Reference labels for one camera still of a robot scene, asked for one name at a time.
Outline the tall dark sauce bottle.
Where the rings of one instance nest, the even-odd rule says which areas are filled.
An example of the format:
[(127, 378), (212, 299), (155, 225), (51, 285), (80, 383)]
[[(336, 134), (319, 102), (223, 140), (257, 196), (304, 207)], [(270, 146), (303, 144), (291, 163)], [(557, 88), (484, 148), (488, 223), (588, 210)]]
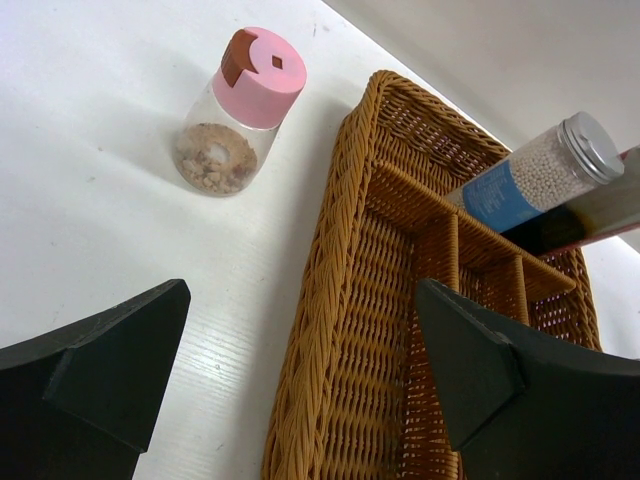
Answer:
[(624, 174), (502, 234), (534, 256), (553, 255), (639, 227), (639, 148), (620, 155)]

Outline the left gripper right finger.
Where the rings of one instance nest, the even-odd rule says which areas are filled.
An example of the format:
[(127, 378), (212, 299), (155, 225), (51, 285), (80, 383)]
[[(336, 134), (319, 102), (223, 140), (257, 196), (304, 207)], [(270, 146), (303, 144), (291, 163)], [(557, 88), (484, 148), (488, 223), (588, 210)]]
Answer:
[(639, 364), (552, 337), (433, 279), (415, 296), (451, 448), (470, 479), (635, 479)]

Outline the blue label silver cap jar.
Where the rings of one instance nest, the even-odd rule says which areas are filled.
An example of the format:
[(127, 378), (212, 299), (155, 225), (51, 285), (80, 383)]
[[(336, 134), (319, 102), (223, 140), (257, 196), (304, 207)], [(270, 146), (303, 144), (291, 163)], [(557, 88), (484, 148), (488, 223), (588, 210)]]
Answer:
[(621, 177), (605, 129), (578, 112), (451, 191), (446, 199), (498, 233)]

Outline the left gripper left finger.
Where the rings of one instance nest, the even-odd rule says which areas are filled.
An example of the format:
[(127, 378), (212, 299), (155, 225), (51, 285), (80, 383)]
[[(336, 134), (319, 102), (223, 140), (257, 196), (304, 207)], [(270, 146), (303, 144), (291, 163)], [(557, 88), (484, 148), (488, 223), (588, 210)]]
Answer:
[(4, 479), (130, 479), (150, 445), (191, 294), (166, 281), (1, 351)]

